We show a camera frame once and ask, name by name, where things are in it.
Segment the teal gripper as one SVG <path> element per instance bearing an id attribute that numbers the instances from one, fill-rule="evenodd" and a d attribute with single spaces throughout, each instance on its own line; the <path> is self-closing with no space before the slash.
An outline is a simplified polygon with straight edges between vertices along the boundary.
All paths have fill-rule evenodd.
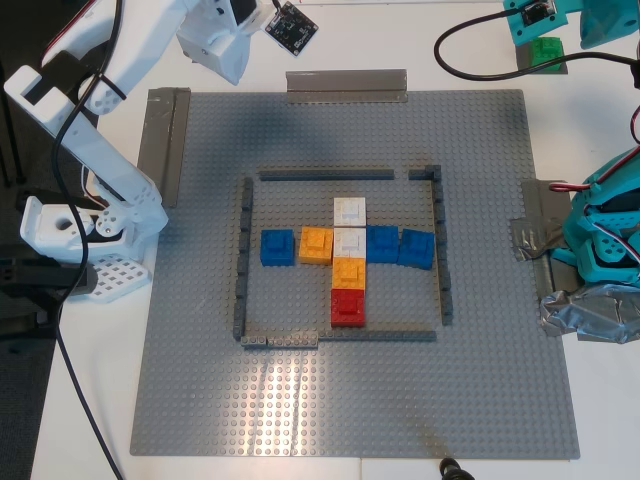
<path id="1" fill-rule="evenodd" d="M 580 47 L 591 49 L 639 29 L 637 0 L 585 0 L 580 15 Z"/>

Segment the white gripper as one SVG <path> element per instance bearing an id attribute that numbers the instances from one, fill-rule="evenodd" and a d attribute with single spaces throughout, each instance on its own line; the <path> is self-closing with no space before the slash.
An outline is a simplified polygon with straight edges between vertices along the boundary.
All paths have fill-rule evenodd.
<path id="1" fill-rule="evenodd" d="M 185 56 L 230 84 L 244 75 L 251 36 L 260 29 L 259 9 L 194 9 L 177 31 Z"/>

